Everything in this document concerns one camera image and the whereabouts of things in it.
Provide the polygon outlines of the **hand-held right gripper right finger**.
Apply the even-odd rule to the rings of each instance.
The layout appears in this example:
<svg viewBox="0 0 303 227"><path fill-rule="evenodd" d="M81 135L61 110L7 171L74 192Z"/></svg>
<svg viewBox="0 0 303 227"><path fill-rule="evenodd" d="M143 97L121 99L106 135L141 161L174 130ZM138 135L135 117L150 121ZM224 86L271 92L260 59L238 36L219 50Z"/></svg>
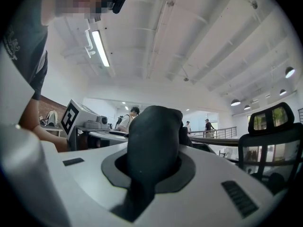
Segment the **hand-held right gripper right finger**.
<svg viewBox="0 0 303 227"><path fill-rule="evenodd" d="M180 151L196 165L194 178L181 191L155 195L135 221L139 227L255 227L282 200L261 182L216 154L181 146ZM243 218L222 186L234 181L256 204L257 210Z"/></svg>

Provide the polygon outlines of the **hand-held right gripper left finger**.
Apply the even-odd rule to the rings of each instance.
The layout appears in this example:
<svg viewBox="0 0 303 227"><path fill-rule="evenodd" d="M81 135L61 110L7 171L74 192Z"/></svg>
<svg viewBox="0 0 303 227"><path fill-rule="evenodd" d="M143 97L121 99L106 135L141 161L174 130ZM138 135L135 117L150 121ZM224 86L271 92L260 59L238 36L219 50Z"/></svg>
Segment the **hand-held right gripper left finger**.
<svg viewBox="0 0 303 227"><path fill-rule="evenodd" d="M111 213L126 195L101 171L102 161L126 148L122 143L106 148L58 153L54 144L42 141L51 179L67 212L67 227L142 227Z"/></svg>

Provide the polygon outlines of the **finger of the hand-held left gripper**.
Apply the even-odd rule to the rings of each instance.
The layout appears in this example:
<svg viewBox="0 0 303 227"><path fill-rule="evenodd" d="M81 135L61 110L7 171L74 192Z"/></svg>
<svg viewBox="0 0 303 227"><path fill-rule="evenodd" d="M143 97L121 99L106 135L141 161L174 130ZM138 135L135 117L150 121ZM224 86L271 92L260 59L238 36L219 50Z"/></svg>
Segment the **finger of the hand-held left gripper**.
<svg viewBox="0 0 303 227"><path fill-rule="evenodd" d="M108 140L110 143L124 143L128 141L126 133L119 131L91 131L89 135L101 140Z"/></svg>

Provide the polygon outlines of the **person's left forearm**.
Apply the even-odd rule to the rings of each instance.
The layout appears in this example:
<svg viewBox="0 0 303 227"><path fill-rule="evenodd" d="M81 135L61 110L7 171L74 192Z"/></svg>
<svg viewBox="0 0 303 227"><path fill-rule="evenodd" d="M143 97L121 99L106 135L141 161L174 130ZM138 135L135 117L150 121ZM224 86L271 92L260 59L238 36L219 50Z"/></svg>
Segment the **person's left forearm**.
<svg viewBox="0 0 303 227"><path fill-rule="evenodd" d="M23 112L19 124L22 128L34 133L40 140L53 143L58 152L67 151L67 139L52 135L43 129L37 114Z"/></svg>

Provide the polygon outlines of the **long ceiling tube light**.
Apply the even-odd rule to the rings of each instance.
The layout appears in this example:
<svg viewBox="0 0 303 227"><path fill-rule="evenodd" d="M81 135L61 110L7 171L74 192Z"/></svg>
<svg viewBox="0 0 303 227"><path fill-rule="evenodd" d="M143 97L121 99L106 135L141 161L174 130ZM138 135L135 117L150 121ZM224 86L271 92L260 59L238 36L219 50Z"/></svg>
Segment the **long ceiling tube light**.
<svg viewBox="0 0 303 227"><path fill-rule="evenodd" d="M101 58L103 65L105 67L110 67L110 64L109 64L109 61L108 61L108 58L106 55L106 51L105 51L105 48L104 48L104 45L103 45L103 42L101 39L100 32L98 30L92 31L92 37L93 37L94 43L96 45L97 51L99 53L99 56Z"/></svg>

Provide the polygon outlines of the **black straight metal railing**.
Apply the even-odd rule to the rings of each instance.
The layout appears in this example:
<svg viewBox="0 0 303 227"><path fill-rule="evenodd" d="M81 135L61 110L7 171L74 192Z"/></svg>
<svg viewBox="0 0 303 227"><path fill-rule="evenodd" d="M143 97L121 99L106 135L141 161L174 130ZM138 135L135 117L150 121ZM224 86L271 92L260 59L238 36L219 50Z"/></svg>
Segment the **black straight metal railing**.
<svg viewBox="0 0 303 227"><path fill-rule="evenodd" d="M203 138L211 139L233 139L237 137L237 127L230 127L218 130L203 131Z"/></svg>

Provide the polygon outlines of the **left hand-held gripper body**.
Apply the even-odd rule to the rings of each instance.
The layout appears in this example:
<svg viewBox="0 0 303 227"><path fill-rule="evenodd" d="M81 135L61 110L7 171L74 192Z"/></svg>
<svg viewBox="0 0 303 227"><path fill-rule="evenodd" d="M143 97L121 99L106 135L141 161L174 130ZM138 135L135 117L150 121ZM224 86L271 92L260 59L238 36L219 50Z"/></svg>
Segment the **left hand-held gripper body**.
<svg viewBox="0 0 303 227"><path fill-rule="evenodd" d="M71 151L80 149L77 142L79 131L89 133L91 131L109 130L106 116L99 115L72 99L61 119L61 127L67 135L67 141Z"/></svg>

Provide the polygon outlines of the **person's black t-shirt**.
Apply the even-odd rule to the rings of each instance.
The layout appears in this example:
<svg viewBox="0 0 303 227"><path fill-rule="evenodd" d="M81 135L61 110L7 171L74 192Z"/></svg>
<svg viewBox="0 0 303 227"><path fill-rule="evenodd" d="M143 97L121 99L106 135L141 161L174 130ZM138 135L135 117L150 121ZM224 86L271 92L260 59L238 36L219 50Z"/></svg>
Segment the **person's black t-shirt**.
<svg viewBox="0 0 303 227"><path fill-rule="evenodd" d="M48 70L47 36L48 27L42 25L38 15L33 15L12 20L2 39L10 59L35 91L32 98L37 101Z"/></svg>

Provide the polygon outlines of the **beige bag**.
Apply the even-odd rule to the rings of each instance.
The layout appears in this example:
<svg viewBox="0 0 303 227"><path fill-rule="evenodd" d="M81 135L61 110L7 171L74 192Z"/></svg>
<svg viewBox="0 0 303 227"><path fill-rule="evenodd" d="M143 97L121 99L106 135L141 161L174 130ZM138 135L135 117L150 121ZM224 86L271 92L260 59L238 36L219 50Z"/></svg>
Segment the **beige bag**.
<svg viewBox="0 0 303 227"><path fill-rule="evenodd" d="M46 117L46 125L56 126L57 123L58 123L58 114L54 109L52 109L49 111Z"/></svg>

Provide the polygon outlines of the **black mesh office chair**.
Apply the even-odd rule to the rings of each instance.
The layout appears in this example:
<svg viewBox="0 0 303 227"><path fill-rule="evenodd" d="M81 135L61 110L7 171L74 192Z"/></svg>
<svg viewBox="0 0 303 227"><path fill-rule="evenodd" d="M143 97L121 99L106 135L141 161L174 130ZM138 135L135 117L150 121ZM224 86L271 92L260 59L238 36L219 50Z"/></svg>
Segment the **black mesh office chair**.
<svg viewBox="0 0 303 227"><path fill-rule="evenodd" d="M289 187L303 165L303 124L294 121L285 102L253 113L238 153L238 167L276 194Z"/></svg>

